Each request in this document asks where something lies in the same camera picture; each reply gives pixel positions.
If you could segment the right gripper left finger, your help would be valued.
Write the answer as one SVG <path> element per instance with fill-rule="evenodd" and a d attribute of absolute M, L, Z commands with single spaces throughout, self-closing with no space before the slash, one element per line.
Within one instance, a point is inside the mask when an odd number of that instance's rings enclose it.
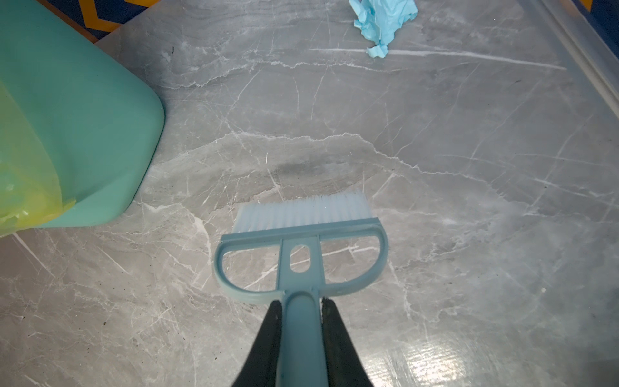
<path fill-rule="evenodd" d="M 275 387 L 282 337 L 283 308 L 280 301 L 269 305 L 250 353 L 233 387 Z"/>

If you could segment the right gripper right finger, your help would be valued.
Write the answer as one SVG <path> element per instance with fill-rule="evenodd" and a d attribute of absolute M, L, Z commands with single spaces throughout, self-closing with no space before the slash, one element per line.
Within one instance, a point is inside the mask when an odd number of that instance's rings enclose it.
<path fill-rule="evenodd" d="M 333 300 L 322 300 L 322 338 L 330 387 L 373 387 Z"/>

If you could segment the grey-green hand brush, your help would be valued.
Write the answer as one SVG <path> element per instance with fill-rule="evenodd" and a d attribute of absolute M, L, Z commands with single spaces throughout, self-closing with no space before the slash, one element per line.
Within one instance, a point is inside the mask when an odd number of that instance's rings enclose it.
<path fill-rule="evenodd" d="M 365 273 L 347 282 L 325 278 L 322 243 L 374 237 L 380 249 Z M 234 285 L 224 273 L 227 253 L 276 247 L 279 251 L 274 290 L 251 291 Z M 283 308 L 276 386 L 329 386 L 322 338 L 322 300 L 356 293 L 380 277 L 388 260 L 388 236 L 372 215 L 364 193 L 248 203 L 240 208 L 233 231 L 220 239 L 213 258 L 214 275 L 228 296 L 242 303 Z"/>

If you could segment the light blue paper scrap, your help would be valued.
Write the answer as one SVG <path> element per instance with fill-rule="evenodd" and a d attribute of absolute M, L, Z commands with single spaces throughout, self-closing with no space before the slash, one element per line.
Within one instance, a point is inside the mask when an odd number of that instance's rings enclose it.
<path fill-rule="evenodd" d="M 395 32 L 418 15 L 414 0 L 350 0 L 349 4 L 357 17 L 353 25 L 375 44 L 366 50 L 371 58 L 385 58 Z"/>

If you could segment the green trash bin with liner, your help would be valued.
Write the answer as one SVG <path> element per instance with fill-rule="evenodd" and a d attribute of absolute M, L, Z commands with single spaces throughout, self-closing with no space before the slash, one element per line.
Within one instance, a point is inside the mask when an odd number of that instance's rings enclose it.
<path fill-rule="evenodd" d="M 121 216 L 164 121 L 150 87 L 45 5 L 2 2 L 2 235 Z"/>

